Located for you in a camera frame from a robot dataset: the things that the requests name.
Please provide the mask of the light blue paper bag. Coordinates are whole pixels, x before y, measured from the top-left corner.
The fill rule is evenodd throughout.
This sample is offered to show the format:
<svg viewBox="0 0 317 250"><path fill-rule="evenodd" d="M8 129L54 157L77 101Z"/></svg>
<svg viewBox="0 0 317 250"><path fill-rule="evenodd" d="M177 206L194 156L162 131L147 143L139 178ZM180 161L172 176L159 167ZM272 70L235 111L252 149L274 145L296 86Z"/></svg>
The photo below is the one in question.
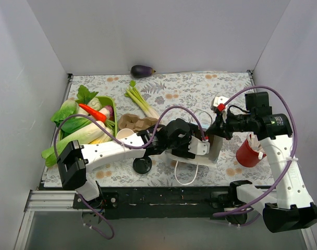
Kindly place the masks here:
<svg viewBox="0 0 317 250"><path fill-rule="evenodd" d="M190 118L188 122L192 123L192 124L195 124L195 123L192 122L192 120L193 120L193 118ZM198 139L200 139L200 140L202 140L200 129L193 136L198 138ZM195 181L195 179L197 177L200 165L208 166L208 167L214 167L216 165L218 157L219 157L219 154L220 154L220 151L221 151L222 146L223 146L223 139L221 137L219 137L219 136L213 136L213 135L210 135L208 137L208 139L209 139L209 142L210 142L210 151L209 151L209 153L206 154L206 155L203 155L203 156L196 155L195 159L189 159L189 158L182 158L182 157L174 156L174 155L172 155L170 149L165 151L166 158L175 161L175 164L174 164L174 177L175 177L175 180L177 181L178 184L183 185L183 186L191 185ZM195 165L195 167L196 167L196 171L195 171L194 177L189 182L182 183L177 178L177 167L181 163Z"/></svg>

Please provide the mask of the white paper coffee cup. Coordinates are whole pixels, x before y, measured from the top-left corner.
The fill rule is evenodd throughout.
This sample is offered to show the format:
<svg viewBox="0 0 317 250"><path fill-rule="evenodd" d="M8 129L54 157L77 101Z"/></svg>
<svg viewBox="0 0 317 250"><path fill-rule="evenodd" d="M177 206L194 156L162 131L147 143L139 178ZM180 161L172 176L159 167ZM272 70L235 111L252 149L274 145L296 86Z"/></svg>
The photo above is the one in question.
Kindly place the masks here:
<svg viewBox="0 0 317 250"><path fill-rule="evenodd" d="M119 130L119 132L116 134L116 138L118 140L120 140L120 139L129 137L133 134L134 134L134 132L131 129L124 128L124 129Z"/></svg>

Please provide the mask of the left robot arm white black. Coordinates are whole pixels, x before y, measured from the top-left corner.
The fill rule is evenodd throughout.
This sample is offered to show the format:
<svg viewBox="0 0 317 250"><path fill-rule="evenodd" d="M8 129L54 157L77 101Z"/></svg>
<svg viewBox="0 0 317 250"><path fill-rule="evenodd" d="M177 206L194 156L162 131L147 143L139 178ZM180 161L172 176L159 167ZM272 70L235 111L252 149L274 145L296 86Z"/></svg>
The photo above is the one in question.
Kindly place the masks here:
<svg viewBox="0 0 317 250"><path fill-rule="evenodd" d="M66 191L79 193L89 207L98 208L103 195L99 184L89 175L92 170L124 159L160 155L166 150L189 155L192 139L191 124L178 118L166 126L159 125L157 130L149 127L118 141L100 144L70 141L57 158L62 187Z"/></svg>

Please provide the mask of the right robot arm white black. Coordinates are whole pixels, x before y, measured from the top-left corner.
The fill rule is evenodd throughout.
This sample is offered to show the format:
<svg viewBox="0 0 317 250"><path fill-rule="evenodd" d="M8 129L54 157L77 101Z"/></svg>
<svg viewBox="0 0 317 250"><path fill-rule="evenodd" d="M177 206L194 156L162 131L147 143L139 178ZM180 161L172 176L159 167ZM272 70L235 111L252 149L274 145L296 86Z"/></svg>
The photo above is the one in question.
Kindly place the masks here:
<svg viewBox="0 0 317 250"><path fill-rule="evenodd" d="M239 207L215 217L242 214L252 207L262 215L272 233L309 228L317 223L317 205L303 182L295 150L296 127L292 116L273 114L267 92L245 95L246 110L234 115L227 101L216 97L211 109L216 113L207 133L230 140L234 132L252 132L260 142L275 182L266 192L250 181L234 181L229 185L227 199Z"/></svg>

